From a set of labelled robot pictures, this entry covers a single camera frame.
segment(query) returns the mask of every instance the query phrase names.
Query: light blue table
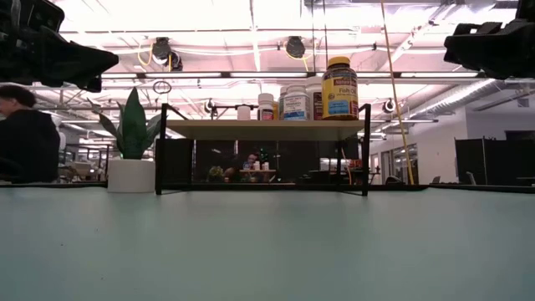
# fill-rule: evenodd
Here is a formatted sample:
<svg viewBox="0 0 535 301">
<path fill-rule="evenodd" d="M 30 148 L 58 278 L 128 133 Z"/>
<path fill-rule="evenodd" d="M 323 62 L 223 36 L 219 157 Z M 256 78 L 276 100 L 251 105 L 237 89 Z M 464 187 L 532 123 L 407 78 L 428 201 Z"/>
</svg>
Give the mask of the light blue table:
<svg viewBox="0 0 535 301">
<path fill-rule="evenodd" d="M 2 301 L 535 299 L 535 196 L 0 189 Z"/>
</svg>

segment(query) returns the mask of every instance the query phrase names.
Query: dark hair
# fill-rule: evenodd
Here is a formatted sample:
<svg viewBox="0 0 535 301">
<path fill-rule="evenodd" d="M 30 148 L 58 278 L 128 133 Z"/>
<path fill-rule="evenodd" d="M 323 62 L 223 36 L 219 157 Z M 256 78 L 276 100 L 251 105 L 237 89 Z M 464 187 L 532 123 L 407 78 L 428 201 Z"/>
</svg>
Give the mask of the dark hair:
<svg viewBox="0 0 535 301">
<path fill-rule="evenodd" d="M 15 99 L 19 104 L 29 108 L 37 103 L 35 95 L 29 90 L 17 85 L 5 85 L 0 87 L 0 97 L 4 99 Z"/>
</svg>

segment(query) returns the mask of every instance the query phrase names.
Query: small bottle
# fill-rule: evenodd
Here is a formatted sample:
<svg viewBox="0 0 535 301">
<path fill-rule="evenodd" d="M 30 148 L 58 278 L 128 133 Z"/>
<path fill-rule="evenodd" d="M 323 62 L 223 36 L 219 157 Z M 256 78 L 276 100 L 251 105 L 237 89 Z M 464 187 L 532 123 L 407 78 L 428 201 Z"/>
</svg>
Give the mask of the small bottle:
<svg viewBox="0 0 535 301">
<path fill-rule="evenodd" d="M 311 120 L 322 120 L 324 118 L 324 104 L 321 98 L 323 79 L 318 76 L 307 78 L 307 94 L 310 98 Z"/>
<path fill-rule="evenodd" d="M 284 110 L 283 98 L 284 98 L 284 96 L 286 96 L 287 90 L 288 90 L 287 86 L 281 87 L 281 94 L 278 97 L 278 119 L 279 120 L 284 120 L 284 118 L 283 118 L 283 110 Z"/>
<path fill-rule="evenodd" d="M 251 106 L 239 105 L 237 107 L 237 119 L 238 120 L 251 120 Z"/>
<path fill-rule="evenodd" d="M 258 95 L 258 120 L 273 120 L 273 95 L 261 93 Z"/>
<path fill-rule="evenodd" d="M 349 63 L 345 57 L 329 60 L 322 91 L 325 120 L 359 119 L 357 74 Z"/>
<path fill-rule="evenodd" d="M 288 93 L 283 97 L 284 120 L 310 120 L 310 98 L 301 84 L 288 86 Z"/>
</svg>

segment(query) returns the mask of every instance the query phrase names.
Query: yellow bottle cap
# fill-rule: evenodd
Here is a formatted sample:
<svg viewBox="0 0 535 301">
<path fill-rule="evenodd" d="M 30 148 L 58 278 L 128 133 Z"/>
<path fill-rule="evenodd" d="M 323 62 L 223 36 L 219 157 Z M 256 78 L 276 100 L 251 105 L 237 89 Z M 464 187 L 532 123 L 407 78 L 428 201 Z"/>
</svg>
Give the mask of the yellow bottle cap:
<svg viewBox="0 0 535 301">
<path fill-rule="evenodd" d="M 334 57 L 329 60 L 329 67 L 334 64 L 350 64 L 351 60 L 346 57 Z"/>
</svg>

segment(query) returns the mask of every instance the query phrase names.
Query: white planter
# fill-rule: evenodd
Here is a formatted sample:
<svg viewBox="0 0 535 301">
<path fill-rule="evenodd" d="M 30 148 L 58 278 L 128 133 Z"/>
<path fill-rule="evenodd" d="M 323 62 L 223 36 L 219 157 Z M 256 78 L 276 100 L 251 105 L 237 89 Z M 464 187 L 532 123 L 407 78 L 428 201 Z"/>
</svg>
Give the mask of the white planter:
<svg viewBox="0 0 535 301">
<path fill-rule="evenodd" d="M 156 166 L 142 160 L 110 160 L 108 192 L 154 192 Z"/>
</svg>

